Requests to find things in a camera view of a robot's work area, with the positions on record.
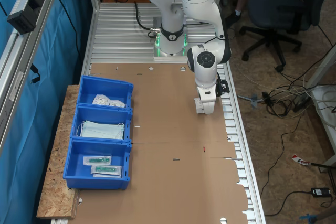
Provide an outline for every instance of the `office chair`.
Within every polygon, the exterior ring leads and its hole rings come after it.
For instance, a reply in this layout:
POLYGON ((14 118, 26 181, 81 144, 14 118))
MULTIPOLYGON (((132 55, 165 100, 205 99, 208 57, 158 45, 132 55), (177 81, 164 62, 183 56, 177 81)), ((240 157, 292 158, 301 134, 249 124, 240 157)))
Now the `office chair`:
POLYGON ((310 25, 317 26, 324 0, 249 0, 248 13, 254 25, 264 29, 243 26, 239 33, 250 31, 263 36, 263 39, 245 50, 243 61, 248 61, 249 53, 257 47, 273 44, 281 65, 275 69, 282 72, 286 64, 280 48, 279 40, 295 44, 294 52, 299 52, 302 42, 281 35, 277 30, 286 30, 289 34, 297 34, 300 30, 308 30, 310 25))

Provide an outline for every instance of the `blue wall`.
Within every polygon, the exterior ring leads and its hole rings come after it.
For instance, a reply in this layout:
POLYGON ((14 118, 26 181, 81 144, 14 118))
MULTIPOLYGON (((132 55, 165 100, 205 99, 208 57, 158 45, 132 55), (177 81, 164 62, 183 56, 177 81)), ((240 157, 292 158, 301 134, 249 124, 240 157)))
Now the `blue wall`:
MULTIPOLYGON (((92 16, 91 0, 62 1, 77 30, 78 46, 84 56, 92 16)), ((14 2, 2 0, 8 9, 12 9, 14 2)), ((3 27, 8 25, 3 20, 0 25, 2 52, 8 40, 3 27)), ((37 77, 30 71, 0 156, 0 224, 36 223, 44 169, 67 86, 80 77, 75 32, 59 0, 54 0, 34 65, 41 80, 29 83, 37 77)))

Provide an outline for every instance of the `brown cardboard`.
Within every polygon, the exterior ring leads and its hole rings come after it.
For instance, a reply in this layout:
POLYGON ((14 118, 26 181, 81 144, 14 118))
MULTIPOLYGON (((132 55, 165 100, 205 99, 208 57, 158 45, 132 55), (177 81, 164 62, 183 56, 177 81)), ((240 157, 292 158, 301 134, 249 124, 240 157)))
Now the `brown cardboard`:
POLYGON ((128 188, 80 191, 83 203, 68 223, 247 224, 246 193, 235 162, 222 158, 224 145, 133 144, 128 188))
POLYGON ((196 114, 195 76, 186 64, 93 64, 91 74, 134 84, 132 124, 139 127, 128 188, 81 190, 69 224, 219 224, 222 217, 247 224, 236 164, 224 159, 236 152, 221 101, 213 114, 196 114))
POLYGON ((134 84, 133 125, 139 127, 133 143, 224 141, 228 156, 235 157, 220 98, 213 114, 196 114, 195 74, 187 64, 92 64, 91 74, 134 84))

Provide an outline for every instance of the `blue plastic bin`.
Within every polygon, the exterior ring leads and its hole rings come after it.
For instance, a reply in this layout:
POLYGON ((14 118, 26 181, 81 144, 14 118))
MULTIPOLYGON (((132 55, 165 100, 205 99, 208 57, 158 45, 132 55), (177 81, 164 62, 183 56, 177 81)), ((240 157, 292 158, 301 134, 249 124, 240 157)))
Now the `blue plastic bin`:
POLYGON ((82 139, 96 139, 91 137, 81 137, 80 136, 80 124, 84 121, 90 121, 94 123, 101 124, 119 124, 123 123, 125 125, 123 139, 112 139, 112 138, 97 138, 102 141, 123 141, 131 143, 130 133, 131 133, 131 119, 133 112, 129 110, 110 110, 104 108, 104 106, 89 106, 89 105, 76 105, 75 115, 73 117, 72 129, 70 137, 78 137, 82 139))
POLYGON ((76 189, 122 189, 125 190, 131 180, 129 162, 132 144, 99 140, 81 140, 72 138, 63 178, 69 188, 76 189), (84 156, 112 156, 111 165, 122 166, 121 178, 94 177, 91 166, 83 165, 84 156))
POLYGON ((126 109, 132 110, 131 98, 134 85, 125 81, 110 80, 104 78, 82 76, 79 85, 77 104, 116 108, 112 106, 92 104, 97 94, 103 94, 110 100, 119 100, 126 104, 126 109))

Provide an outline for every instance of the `chair wheel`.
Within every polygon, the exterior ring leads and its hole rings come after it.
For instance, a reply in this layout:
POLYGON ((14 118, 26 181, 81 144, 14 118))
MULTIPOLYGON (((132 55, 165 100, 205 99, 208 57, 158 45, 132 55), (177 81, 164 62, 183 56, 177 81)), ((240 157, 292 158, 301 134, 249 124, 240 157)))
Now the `chair wheel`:
POLYGON ((301 50, 301 46, 296 46, 293 49, 293 52, 299 52, 301 50))
POLYGON ((249 58, 248 53, 244 52, 243 57, 242 57, 241 60, 243 60, 243 61, 248 61, 248 58, 249 58))
POLYGON ((239 30, 239 33, 240 33, 241 35, 244 35, 244 34, 246 33, 246 31, 245 31, 244 29, 240 29, 240 30, 239 30))
POLYGON ((277 67, 275 67, 275 70, 278 72, 278 73, 281 73, 283 70, 284 70, 284 67, 282 65, 278 65, 277 67))

